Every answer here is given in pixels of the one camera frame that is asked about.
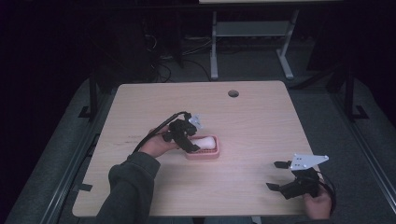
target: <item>light wood surface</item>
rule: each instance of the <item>light wood surface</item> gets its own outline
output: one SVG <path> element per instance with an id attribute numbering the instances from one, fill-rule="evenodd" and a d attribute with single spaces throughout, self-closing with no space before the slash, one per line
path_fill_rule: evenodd
<path id="1" fill-rule="evenodd" d="M 341 2 L 343 0 L 199 0 L 202 4 L 210 3 L 303 3 L 303 2 Z"/>
<path id="2" fill-rule="evenodd" d="M 232 98 L 228 91 L 239 96 Z M 152 216 L 279 216 L 304 213 L 301 197 L 285 200 L 265 183 L 286 184 L 290 170 L 274 161 L 312 154 L 282 82 L 130 84 L 119 87 L 73 207 L 77 217 L 94 217 L 110 186 L 108 171 L 126 160 L 148 133 L 173 114 L 199 114 L 197 135 L 216 135 L 219 158 L 188 161 L 184 151 L 158 158 Z"/>

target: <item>hand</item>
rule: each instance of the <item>hand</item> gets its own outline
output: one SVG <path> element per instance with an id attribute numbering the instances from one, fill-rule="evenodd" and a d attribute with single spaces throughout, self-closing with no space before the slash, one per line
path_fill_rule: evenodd
<path id="1" fill-rule="evenodd" d="M 305 212 L 312 219 L 328 219 L 330 218 L 330 210 L 332 209 L 332 198 L 329 192 L 319 185 L 318 197 L 313 198 L 310 194 L 303 195 L 305 203 Z"/>
<path id="2" fill-rule="evenodd" d="M 140 152 L 144 152 L 152 156 L 153 158 L 157 158 L 161 156 L 163 153 L 174 149 L 174 148 L 179 148 L 179 146 L 176 143 L 168 143 L 163 141 L 163 135 L 162 133 L 166 133 L 169 130 L 169 126 L 165 126 L 162 129 L 160 129 L 156 135 L 154 135 L 152 138 L 150 138 L 145 145 L 143 145 L 140 148 Z"/>

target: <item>screw hole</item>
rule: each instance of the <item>screw hole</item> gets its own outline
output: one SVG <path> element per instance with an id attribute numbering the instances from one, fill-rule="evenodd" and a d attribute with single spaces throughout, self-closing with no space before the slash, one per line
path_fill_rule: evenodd
<path id="1" fill-rule="evenodd" d="M 233 98 L 238 97 L 239 91 L 228 91 L 228 95 Z"/>

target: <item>gray carpet floor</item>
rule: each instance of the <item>gray carpet floor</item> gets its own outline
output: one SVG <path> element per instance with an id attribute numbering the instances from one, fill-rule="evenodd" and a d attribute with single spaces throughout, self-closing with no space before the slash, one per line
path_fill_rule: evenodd
<path id="1" fill-rule="evenodd" d="M 247 48 L 232 54 L 220 54 L 219 81 L 281 80 L 286 86 L 298 84 L 315 74 L 305 71 L 313 44 L 309 41 L 297 41 L 290 45 L 287 57 L 295 75 L 294 80 L 284 78 L 276 57 L 275 49 L 278 46 L 275 43 L 259 48 Z M 184 58 L 197 62 L 207 72 L 210 71 L 208 52 L 187 55 Z M 204 69 L 196 63 L 186 61 L 184 68 L 181 68 L 170 60 L 164 61 L 163 65 L 172 72 L 168 81 L 208 81 Z M 169 71 L 162 66 L 160 73 L 166 77 Z M 361 132 L 387 174 L 389 182 L 395 186 L 396 168 L 393 161 L 396 158 L 396 130 L 375 104 L 370 91 L 359 81 L 356 82 L 355 103 L 363 106 L 369 119 L 351 123 L 337 104 L 344 96 L 343 91 L 337 94 L 327 93 L 327 80 L 325 77 L 304 90 L 290 91 L 290 98 L 313 152 L 330 157 L 329 161 L 319 167 L 332 179 L 337 188 L 337 207 L 332 220 L 337 224 L 396 223 L 395 213 L 375 178 L 356 134 L 352 132 L 354 129 Z M 71 158 L 77 148 L 81 147 L 90 153 L 83 159 L 77 175 L 73 176 L 74 183 L 69 188 L 64 206 L 59 210 L 60 216 L 56 216 L 55 222 L 92 223 L 92 218 L 74 217 L 71 209 L 78 194 L 76 186 L 81 184 L 90 163 L 90 154 L 94 151 L 94 147 L 90 145 L 102 130 L 115 92 L 116 90 L 112 94 L 99 94 L 99 114 L 93 122 L 88 122 L 88 119 L 78 118 L 81 108 L 89 104 L 88 81 L 81 84 L 7 223 L 38 223 L 42 220 L 50 204 L 51 195 L 59 188 L 60 179 Z M 302 220 L 307 220 L 307 217 L 262 217 L 262 223 L 271 224 L 295 223 Z"/>

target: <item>pink box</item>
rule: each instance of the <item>pink box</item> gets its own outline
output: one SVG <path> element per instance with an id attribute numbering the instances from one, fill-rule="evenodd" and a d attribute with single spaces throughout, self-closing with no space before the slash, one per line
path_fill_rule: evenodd
<path id="1" fill-rule="evenodd" d="M 219 139 L 215 135 L 208 136 L 193 136 L 191 139 L 201 139 L 206 137 L 213 137 L 216 142 L 216 147 L 213 149 L 199 149 L 195 152 L 186 152 L 185 156 L 187 160 L 196 161 L 196 160 L 214 160 L 219 157 Z"/>

